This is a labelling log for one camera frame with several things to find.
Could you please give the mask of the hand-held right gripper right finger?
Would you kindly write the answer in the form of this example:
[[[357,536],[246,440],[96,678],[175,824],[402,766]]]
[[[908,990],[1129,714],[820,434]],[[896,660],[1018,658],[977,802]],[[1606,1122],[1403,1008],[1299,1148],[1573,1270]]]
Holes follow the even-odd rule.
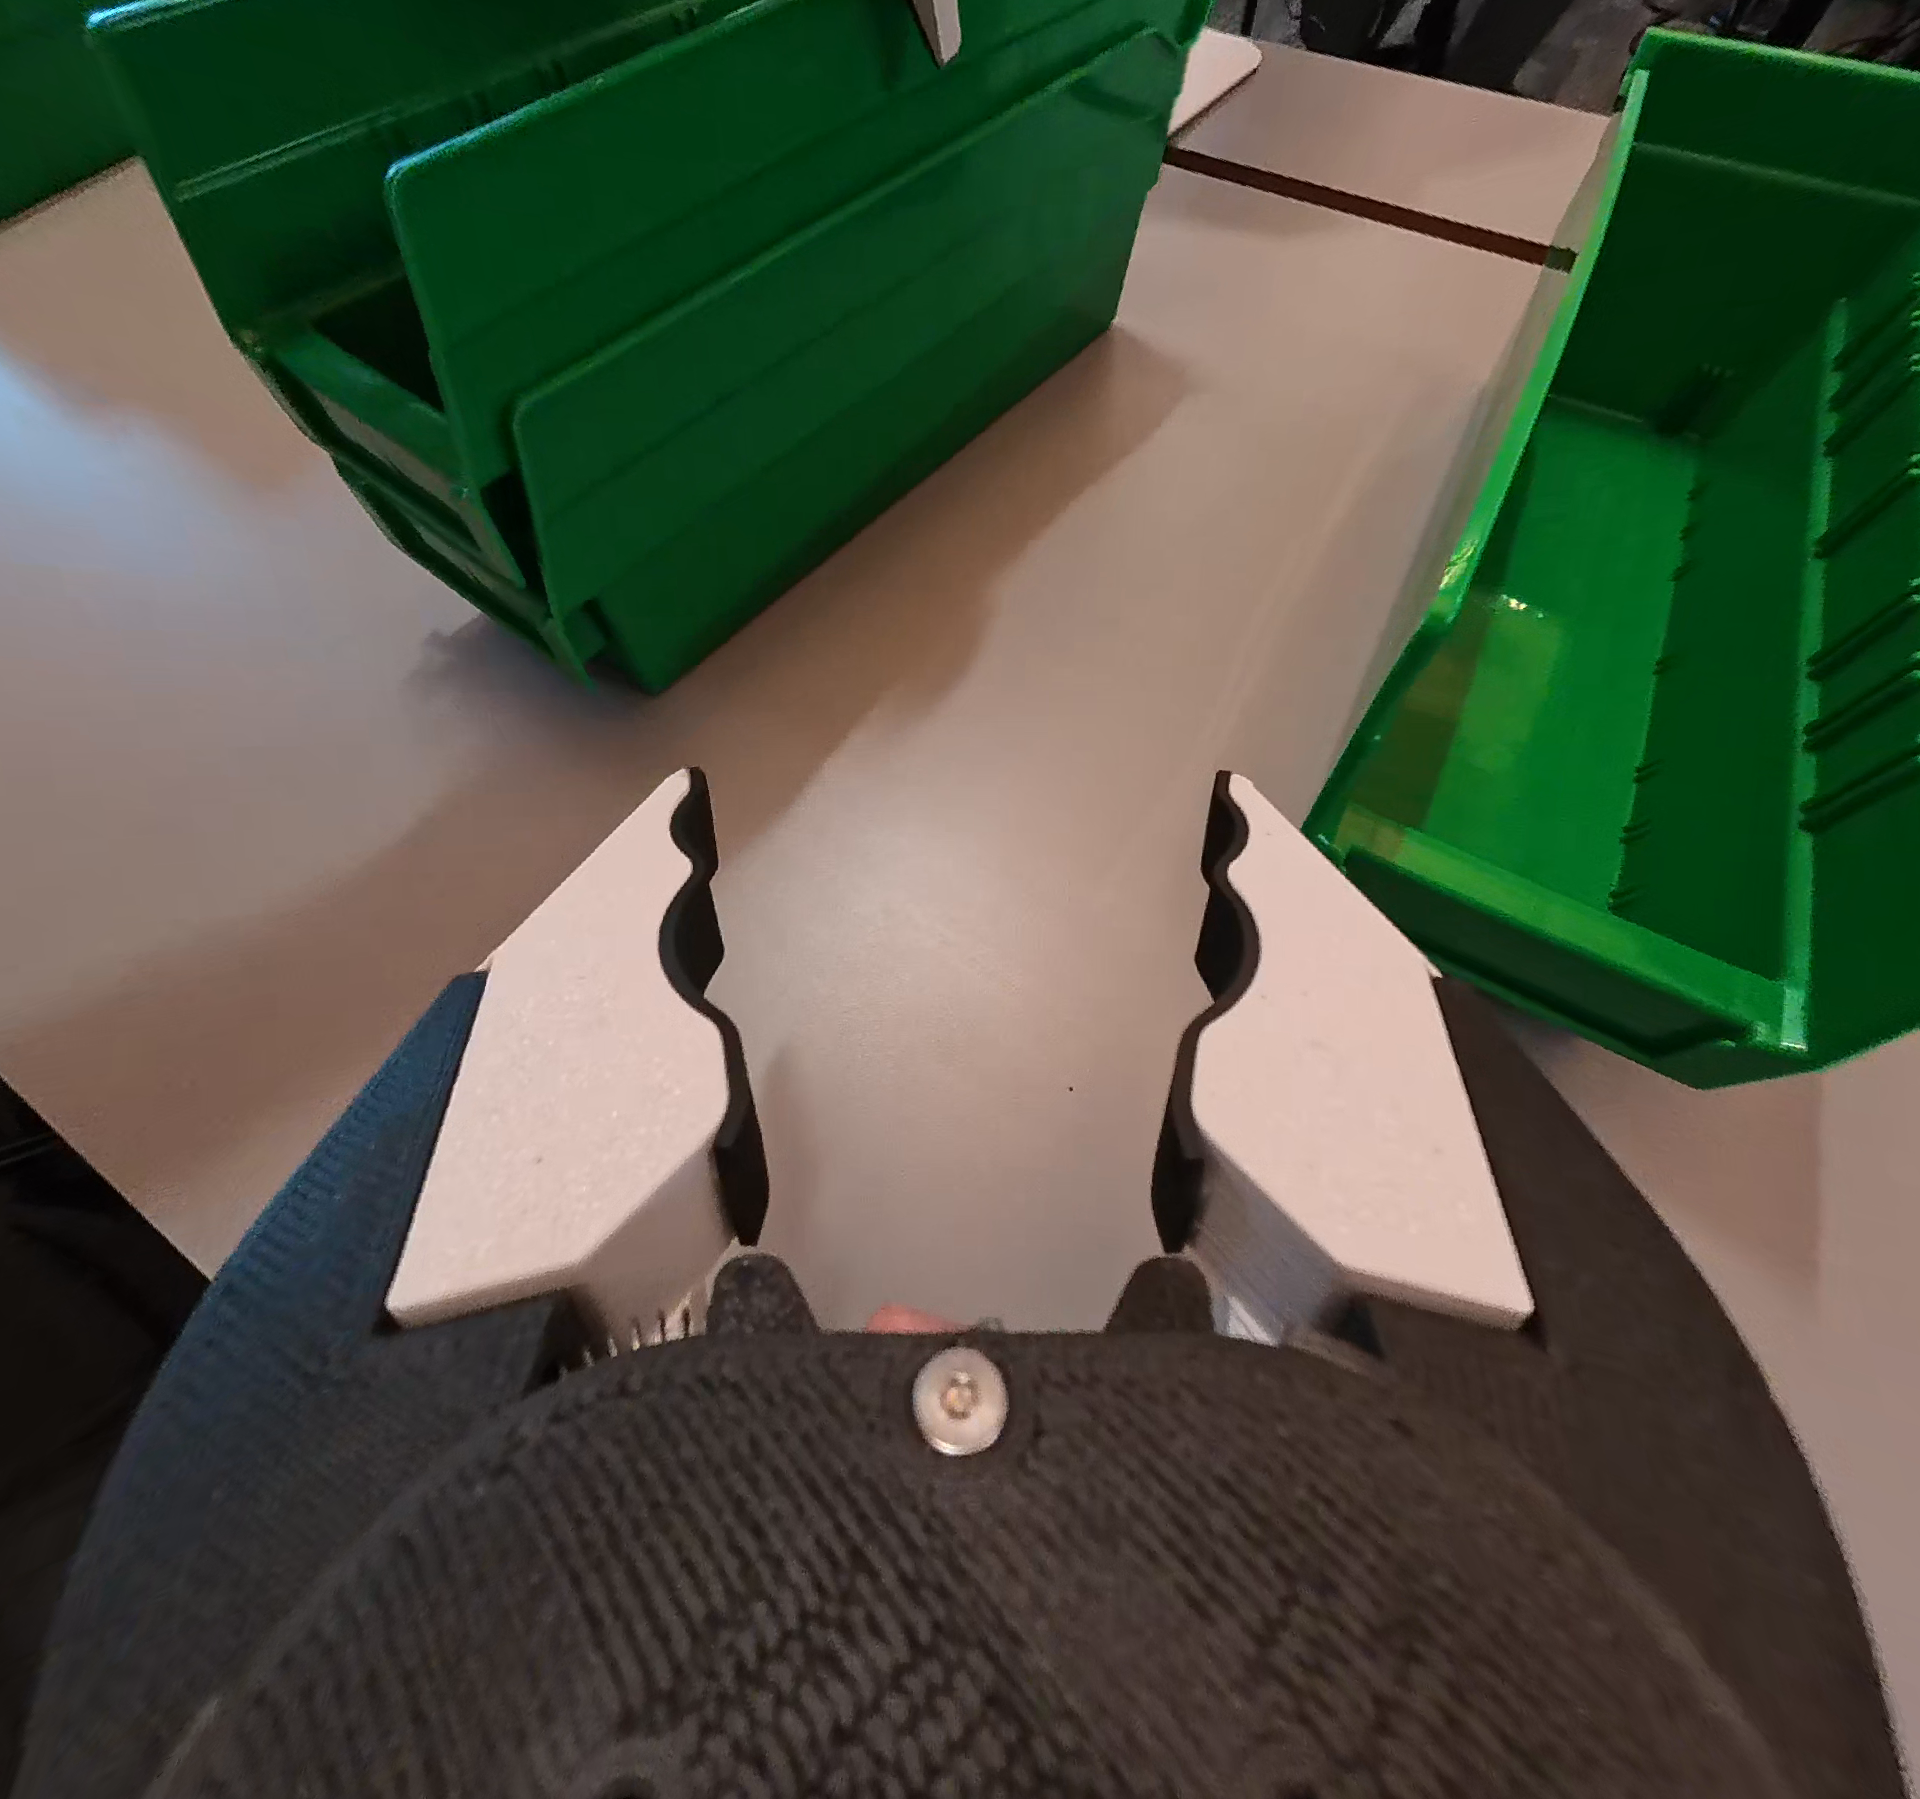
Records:
[[[1427,958],[1253,784],[1211,780],[1196,972],[1153,1160],[1211,1328],[1334,1332],[1383,1300],[1521,1332],[1534,1296]]]

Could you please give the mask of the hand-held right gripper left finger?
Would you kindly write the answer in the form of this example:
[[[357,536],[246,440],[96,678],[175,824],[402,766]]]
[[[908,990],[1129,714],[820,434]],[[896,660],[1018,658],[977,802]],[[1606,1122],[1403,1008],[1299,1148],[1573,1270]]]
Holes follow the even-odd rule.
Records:
[[[672,772],[487,956],[388,1290],[402,1326],[564,1296],[700,1326],[769,1202],[708,780]]]

